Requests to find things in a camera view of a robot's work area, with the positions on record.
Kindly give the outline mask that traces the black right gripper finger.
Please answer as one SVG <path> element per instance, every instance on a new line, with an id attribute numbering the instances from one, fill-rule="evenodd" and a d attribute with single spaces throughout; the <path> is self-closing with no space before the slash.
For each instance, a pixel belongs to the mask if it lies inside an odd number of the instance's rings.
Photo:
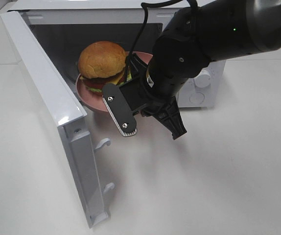
<path id="1" fill-rule="evenodd" d="M 173 140 L 187 132 L 183 125 L 176 97 L 174 96 L 153 117 L 172 133 Z"/>

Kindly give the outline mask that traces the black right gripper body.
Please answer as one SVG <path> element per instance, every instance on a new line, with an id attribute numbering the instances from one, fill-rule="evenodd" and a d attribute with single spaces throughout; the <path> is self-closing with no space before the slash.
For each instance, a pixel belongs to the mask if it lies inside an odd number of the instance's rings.
<path id="1" fill-rule="evenodd" d="M 143 117 L 179 118 L 175 94 L 192 76 L 192 58 L 153 56 L 146 68 L 138 70 L 135 78 L 119 88 L 132 113 L 141 113 Z"/>

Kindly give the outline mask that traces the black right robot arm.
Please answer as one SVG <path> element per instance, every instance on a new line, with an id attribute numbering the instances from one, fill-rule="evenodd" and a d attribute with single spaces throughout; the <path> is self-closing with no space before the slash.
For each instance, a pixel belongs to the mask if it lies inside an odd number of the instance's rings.
<path id="1" fill-rule="evenodd" d="M 175 94 L 211 62 L 281 47 L 281 0 L 215 0 L 175 13 L 156 40 L 147 68 L 120 87 L 117 127 L 136 133 L 134 115 L 154 117 L 174 139 L 186 133 Z"/>

